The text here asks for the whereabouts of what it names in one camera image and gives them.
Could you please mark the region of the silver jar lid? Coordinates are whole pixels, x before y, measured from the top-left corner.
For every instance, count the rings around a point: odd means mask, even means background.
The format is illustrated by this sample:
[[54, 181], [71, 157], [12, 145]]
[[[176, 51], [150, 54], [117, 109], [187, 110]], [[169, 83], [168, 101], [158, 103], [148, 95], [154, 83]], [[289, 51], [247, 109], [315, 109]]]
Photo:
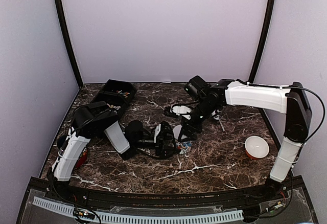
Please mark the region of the silver jar lid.
[[182, 129], [182, 125], [181, 125], [181, 124], [179, 124], [179, 125], [177, 125], [177, 126], [175, 126], [175, 127], [173, 128], [173, 134], [174, 134], [174, 138], [175, 138], [176, 140], [177, 140], [178, 137], [179, 137], [179, 134], [180, 134], [181, 129]]

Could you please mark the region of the clear plastic jar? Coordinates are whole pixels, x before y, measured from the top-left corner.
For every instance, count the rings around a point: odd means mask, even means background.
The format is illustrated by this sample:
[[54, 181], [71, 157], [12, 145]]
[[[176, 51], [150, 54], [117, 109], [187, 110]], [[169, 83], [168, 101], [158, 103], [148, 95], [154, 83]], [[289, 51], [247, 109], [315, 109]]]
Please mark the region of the clear plastic jar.
[[187, 154], [191, 151], [192, 143], [191, 141], [186, 142], [178, 142], [177, 143], [177, 149], [179, 150], [179, 154]]

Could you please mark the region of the silver metal scoop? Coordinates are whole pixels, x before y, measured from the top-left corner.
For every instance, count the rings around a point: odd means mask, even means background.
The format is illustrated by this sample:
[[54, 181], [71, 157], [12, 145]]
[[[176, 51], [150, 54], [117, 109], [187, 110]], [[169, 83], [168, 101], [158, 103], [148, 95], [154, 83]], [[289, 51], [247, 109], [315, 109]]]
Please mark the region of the silver metal scoop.
[[216, 121], [218, 121], [219, 124], [220, 124], [220, 126], [221, 126], [221, 128], [222, 128], [222, 130], [225, 131], [225, 127], [224, 127], [224, 125], [222, 123], [222, 115], [220, 115], [220, 114], [214, 115], [213, 116], [213, 119], [215, 119]]

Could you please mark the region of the black bin with small candies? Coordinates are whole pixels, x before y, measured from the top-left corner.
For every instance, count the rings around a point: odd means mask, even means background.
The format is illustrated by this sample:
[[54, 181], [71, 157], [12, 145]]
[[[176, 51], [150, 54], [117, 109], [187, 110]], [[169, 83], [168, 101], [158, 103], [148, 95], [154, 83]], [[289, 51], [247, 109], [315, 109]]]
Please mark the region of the black bin with small candies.
[[91, 103], [100, 101], [105, 101], [107, 104], [109, 104], [112, 110], [116, 110], [119, 118], [123, 116], [129, 105], [127, 100], [122, 95], [109, 92], [98, 92]]

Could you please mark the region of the black bin with lollipops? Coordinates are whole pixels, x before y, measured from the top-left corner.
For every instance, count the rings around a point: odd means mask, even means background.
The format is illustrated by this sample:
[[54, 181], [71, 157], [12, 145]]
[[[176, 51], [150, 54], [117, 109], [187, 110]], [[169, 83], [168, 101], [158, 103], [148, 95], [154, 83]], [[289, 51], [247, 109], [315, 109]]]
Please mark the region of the black bin with lollipops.
[[128, 103], [132, 101], [137, 91], [136, 88], [133, 86], [133, 84], [130, 82], [112, 80], [112, 79], [109, 79], [101, 89], [102, 92], [109, 92], [114, 94], [117, 94], [116, 91], [120, 91], [120, 90], [130, 92], [128, 98], [125, 98]]

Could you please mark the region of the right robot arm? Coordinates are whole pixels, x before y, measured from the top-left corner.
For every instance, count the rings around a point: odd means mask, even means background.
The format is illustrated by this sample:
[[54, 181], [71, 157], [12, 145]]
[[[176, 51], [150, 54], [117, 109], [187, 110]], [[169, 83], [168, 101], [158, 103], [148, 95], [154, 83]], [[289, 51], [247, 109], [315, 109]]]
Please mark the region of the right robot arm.
[[309, 138], [312, 110], [302, 84], [293, 82], [290, 86], [274, 86], [221, 79], [210, 85], [195, 76], [184, 89], [195, 100], [196, 106], [174, 105], [171, 108], [182, 117], [180, 139], [195, 139], [202, 132], [203, 122], [226, 106], [248, 106], [285, 116], [283, 141], [269, 175], [272, 181], [261, 188], [263, 199], [274, 199], [281, 191], [279, 183], [286, 179], [300, 148]]

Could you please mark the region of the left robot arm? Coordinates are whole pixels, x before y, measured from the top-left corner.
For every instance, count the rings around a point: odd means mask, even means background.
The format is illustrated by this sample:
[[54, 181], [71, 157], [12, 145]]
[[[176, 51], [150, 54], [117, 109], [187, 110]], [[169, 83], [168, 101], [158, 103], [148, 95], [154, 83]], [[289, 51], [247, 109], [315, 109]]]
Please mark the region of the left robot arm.
[[137, 151], [153, 149], [154, 159], [165, 160], [179, 152], [172, 127], [163, 121], [152, 131], [143, 127], [139, 120], [131, 121], [125, 128], [119, 124], [119, 115], [105, 101], [78, 107], [73, 113], [71, 127], [59, 143], [58, 157], [50, 168], [50, 176], [56, 182], [52, 193], [60, 201], [68, 201], [72, 190], [63, 182], [69, 182], [80, 155], [92, 138], [104, 134], [115, 151], [124, 159]]

